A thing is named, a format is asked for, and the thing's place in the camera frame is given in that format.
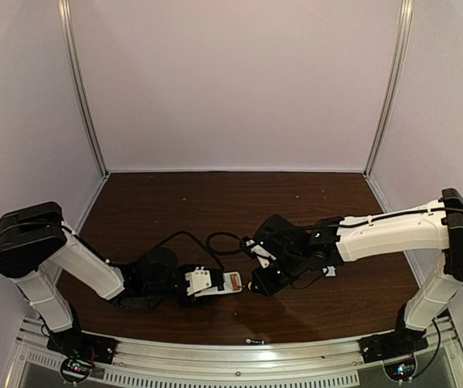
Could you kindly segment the white remote control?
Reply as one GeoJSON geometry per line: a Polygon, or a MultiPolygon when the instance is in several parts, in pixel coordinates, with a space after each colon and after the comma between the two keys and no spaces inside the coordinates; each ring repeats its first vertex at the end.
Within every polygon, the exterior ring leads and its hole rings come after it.
{"type": "Polygon", "coordinates": [[[209,297],[209,296],[222,296],[222,295],[227,295],[227,294],[232,294],[232,293],[240,293],[240,292],[234,292],[230,280],[230,275],[233,273],[238,273],[239,272],[225,272],[224,273],[224,280],[223,280],[223,285],[219,288],[218,286],[213,286],[209,289],[206,289],[204,291],[201,291],[196,294],[196,297],[209,297]]]}

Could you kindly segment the white battery cover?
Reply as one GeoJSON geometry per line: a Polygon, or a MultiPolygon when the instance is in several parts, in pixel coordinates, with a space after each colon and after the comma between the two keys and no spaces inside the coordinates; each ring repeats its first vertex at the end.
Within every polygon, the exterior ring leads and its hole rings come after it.
{"type": "Polygon", "coordinates": [[[335,277],[336,276],[336,268],[335,266],[327,266],[322,270],[322,274],[324,277],[335,277]]]}

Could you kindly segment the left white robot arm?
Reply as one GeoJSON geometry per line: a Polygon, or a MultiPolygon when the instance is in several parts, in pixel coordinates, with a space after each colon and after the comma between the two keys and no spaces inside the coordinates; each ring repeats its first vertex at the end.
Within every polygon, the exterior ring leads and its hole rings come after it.
{"type": "Polygon", "coordinates": [[[191,305],[225,291],[223,264],[206,268],[178,263],[163,245],[137,260],[116,264],[103,258],[64,220],[53,201],[0,217],[0,274],[12,280],[52,334],[78,331],[74,308],[58,291],[46,268],[55,264],[120,309],[152,310],[165,300],[191,305]]]}

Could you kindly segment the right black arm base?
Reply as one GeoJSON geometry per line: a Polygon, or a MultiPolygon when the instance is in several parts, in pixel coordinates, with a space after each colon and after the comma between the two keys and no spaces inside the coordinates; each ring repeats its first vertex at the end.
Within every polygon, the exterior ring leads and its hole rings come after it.
{"type": "Polygon", "coordinates": [[[428,347],[424,332],[391,331],[370,335],[358,341],[365,364],[381,361],[385,375],[394,382],[410,382],[417,373],[415,353],[428,347]]]}

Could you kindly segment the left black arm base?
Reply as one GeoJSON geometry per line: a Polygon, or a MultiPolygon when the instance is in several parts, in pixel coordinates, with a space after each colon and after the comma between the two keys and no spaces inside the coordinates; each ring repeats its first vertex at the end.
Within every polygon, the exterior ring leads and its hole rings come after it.
{"type": "Polygon", "coordinates": [[[113,338],[69,329],[50,332],[47,349],[65,357],[59,373],[66,382],[77,385],[92,375],[97,364],[112,363],[116,345],[117,341],[113,338]]]}

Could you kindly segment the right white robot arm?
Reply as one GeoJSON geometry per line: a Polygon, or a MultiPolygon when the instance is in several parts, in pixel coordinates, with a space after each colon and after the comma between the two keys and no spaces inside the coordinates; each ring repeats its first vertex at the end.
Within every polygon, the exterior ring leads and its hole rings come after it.
{"type": "Polygon", "coordinates": [[[412,209],[332,217],[311,226],[295,226],[275,214],[246,242],[246,250],[260,262],[248,288],[263,296],[274,295],[309,271],[376,255],[436,250],[436,268],[402,307],[395,329],[400,335],[421,335],[463,288],[463,197],[447,188],[440,199],[412,209]]]}

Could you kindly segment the front aluminium table rail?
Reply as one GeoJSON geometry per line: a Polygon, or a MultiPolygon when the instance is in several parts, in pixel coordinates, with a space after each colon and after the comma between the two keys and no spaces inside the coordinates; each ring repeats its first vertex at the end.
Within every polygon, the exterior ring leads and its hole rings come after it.
{"type": "Polygon", "coordinates": [[[415,352],[418,377],[391,380],[390,361],[367,363],[358,337],[308,343],[189,345],[114,338],[80,387],[463,387],[463,348],[450,317],[415,352]]]}

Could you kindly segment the left aluminium frame post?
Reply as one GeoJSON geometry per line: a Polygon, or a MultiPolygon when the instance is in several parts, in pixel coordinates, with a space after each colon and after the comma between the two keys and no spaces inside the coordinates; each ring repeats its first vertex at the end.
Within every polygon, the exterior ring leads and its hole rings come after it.
{"type": "Polygon", "coordinates": [[[74,35],[71,3],[68,0],[59,0],[57,3],[59,18],[61,22],[61,30],[64,36],[66,56],[69,62],[74,94],[82,119],[82,125],[86,134],[86,139],[88,141],[90,151],[95,161],[97,171],[102,178],[105,178],[109,175],[109,171],[103,158],[103,153],[95,131],[95,126],[87,99],[86,88],[82,76],[80,57],[78,55],[78,49],[74,35]]]}

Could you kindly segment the aluminium frame post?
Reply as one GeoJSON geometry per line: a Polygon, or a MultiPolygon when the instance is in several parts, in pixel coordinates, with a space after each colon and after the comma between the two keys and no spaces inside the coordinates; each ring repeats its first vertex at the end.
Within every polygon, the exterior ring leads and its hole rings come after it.
{"type": "Polygon", "coordinates": [[[57,3],[59,18],[61,22],[61,30],[64,36],[66,56],[69,62],[74,94],[82,119],[82,125],[86,134],[86,139],[88,141],[90,151],[95,161],[97,171],[102,178],[105,178],[109,175],[109,171],[103,158],[103,153],[95,131],[95,126],[87,99],[86,88],[82,76],[80,57],[78,55],[78,49],[74,35],[71,3],[68,0],[59,0],[57,3]]]}
{"type": "Polygon", "coordinates": [[[402,0],[398,17],[394,53],[389,69],[388,82],[385,88],[384,99],[377,122],[375,136],[373,138],[372,147],[369,152],[366,166],[364,168],[364,176],[367,179],[369,179],[373,174],[377,157],[381,151],[384,136],[389,125],[390,115],[393,110],[396,94],[398,91],[399,80],[402,75],[402,69],[406,60],[413,15],[414,1],[402,0]]]}

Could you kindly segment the right aluminium frame post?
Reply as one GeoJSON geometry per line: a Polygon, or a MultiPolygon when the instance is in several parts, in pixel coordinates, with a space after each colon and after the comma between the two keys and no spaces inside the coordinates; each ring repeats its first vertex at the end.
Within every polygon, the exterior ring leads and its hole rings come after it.
{"type": "Polygon", "coordinates": [[[389,125],[390,115],[393,110],[396,94],[398,91],[399,80],[402,75],[402,69],[406,60],[413,15],[414,1],[402,0],[398,17],[394,53],[389,69],[388,82],[385,88],[384,99],[377,122],[375,136],[373,138],[372,147],[369,152],[366,166],[364,168],[364,176],[367,179],[369,179],[373,174],[377,157],[381,151],[384,136],[389,125]]]}

